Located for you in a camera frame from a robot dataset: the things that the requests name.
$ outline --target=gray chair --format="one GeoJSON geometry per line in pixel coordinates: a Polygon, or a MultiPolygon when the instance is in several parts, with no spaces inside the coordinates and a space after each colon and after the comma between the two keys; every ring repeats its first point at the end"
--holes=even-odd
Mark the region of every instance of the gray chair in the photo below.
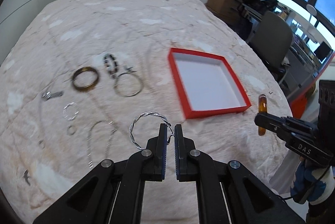
{"type": "Polygon", "coordinates": [[[279,84],[288,71],[288,67],[282,66],[282,61],[292,42],[293,33],[289,25],[276,14],[267,11],[249,43],[267,69],[282,76],[281,80],[277,80],[279,84]]]}

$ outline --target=bed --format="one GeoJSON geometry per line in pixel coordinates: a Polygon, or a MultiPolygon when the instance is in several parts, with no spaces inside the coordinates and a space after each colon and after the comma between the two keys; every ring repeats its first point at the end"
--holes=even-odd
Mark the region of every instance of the bed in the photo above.
{"type": "MultiPolygon", "coordinates": [[[[125,79],[122,89],[136,84],[125,79]]],[[[133,119],[155,111],[172,124],[182,124],[184,136],[213,159],[236,159],[266,185],[287,153],[284,143],[269,133],[257,134],[253,119],[258,96],[267,95],[268,110],[290,115],[283,92],[251,48],[198,0],[57,0],[28,26],[0,67],[0,187],[17,215],[32,223],[48,206],[106,156],[121,161],[137,152],[129,139],[133,119]],[[252,106],[240,114],[185,120],[171,78],[170,47],[224,56],[239,77],[252,106]],[[144,89],[120,97],[106,72],[103,57],[113,54],[120,72],[133,67],[144,89]],[[83,66],[100,73],[97,86],[78,92],[71,76],[83,66]],[[48,101],[44,92],[64,91],[48,101]],[[75,102],[79,114],[63,118],[63,108],[75,102]],[[68,127],[76,132],[71,135],[68,127]],[[111,136],[111,144],[106,143],[111,136]]],[[[143,118],[136,141],[157,136],[161,120],[143,118]]],[[[146,183],[141,223],[198,223],[194,183],[175,178],[173,139],[168,146],[163,183],[146,183]]]]}

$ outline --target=brown bangle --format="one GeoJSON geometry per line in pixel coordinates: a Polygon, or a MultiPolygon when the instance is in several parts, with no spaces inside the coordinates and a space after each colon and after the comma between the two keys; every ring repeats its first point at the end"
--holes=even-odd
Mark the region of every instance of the brown bangle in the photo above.
{"type": "Polygon", "coordinates": [[[96,69],[94,69],[93,67],[82,67],[80,69],[78,69],[76,72],[74,72],[73,76],[72,76],[72,86],[74,87],[74,89],[80,91],[80,92],[87,92],[91,89],[93,89],[97,83],[99,82],[99,73],[96,69]],[[89,84],[88,86],[77,86],[75,85],[74,81],[76,80],[76,77],[78,77],[78,75],[80,75],[83,72],[86,71],[90,71],[96,74],[96,79],[94,80],[94,82],[92,82],[91,84],[89,84]]]}

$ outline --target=glove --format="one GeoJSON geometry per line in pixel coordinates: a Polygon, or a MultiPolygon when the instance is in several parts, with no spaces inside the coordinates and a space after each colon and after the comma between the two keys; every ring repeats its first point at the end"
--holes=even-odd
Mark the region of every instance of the glove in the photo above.
{"type": "MultiPolygon", "coordinates": [[[[310,165],[303,160],[294,175],[294,179],[291,185],[291,196],[301,193],[306,190],[306,186],[316,182],[322,174],[326,171],[325,168],[318,168],[310,165]]],[[[314,190],[307,197],[307,201],[311,205],[316,205],[324,202],[333,193],[335,188],[335,179],[333,175],[333,169],[330,168],[324,177],[316,183],[314,190]]]]}

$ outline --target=orange cylinder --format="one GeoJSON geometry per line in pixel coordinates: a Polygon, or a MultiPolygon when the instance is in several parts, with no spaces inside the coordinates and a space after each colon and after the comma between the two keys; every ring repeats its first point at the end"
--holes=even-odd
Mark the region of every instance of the orange cylinder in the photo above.
{"type": "MultiPolygon", "coordinates": [[[[266,95],[260,95],[258,98],[258,112],[259,113],[264,113],[268,112],[268,107],[267,107],[267,100],[266,100],[266,95]]],[[[258,135],[263,136],[266,132],[266,129],[262,127],[258,127],[258,135]]]]}

